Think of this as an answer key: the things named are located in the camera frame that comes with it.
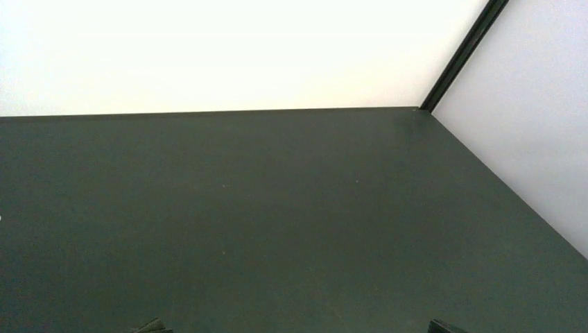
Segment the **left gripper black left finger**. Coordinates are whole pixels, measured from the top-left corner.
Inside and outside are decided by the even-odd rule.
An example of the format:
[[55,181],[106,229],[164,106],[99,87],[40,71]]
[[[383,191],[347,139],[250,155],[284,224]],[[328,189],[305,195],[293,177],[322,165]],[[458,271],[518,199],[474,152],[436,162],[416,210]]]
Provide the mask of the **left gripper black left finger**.
[[132,333],[173,333],[173,330],[165,325],[160,318],[131,329]]

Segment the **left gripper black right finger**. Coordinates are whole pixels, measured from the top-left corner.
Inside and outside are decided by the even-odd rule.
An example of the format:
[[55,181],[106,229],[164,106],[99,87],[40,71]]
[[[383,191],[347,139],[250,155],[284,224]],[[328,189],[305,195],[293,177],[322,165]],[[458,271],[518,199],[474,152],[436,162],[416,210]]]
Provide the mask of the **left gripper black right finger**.
[[453,324],[438,319],[433,319],[429,323],[428,333],[468,333],[468,331]]

